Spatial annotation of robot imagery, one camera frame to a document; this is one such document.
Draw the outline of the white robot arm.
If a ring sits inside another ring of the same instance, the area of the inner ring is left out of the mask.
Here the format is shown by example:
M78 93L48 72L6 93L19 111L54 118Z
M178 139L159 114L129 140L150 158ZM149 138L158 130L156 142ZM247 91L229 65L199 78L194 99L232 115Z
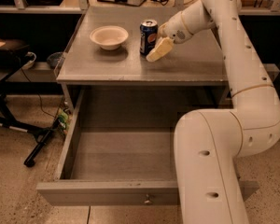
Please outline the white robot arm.
M174 154L183 224L249 224L233 166L280 138L280 100L240 22L240 0L194 0L159 31L147 60L216 27L231 93L229 109L188 112L175 126Z

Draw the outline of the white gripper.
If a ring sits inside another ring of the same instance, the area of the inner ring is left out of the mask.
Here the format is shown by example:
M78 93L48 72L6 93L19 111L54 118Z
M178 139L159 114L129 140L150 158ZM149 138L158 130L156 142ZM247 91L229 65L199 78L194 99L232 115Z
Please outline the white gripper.
M197 20L186 11L176 13L168 22L158 28L158 37L161 38L155 48L146 56L149 62L156 62L169 53L176 44L190 40L197 31Z

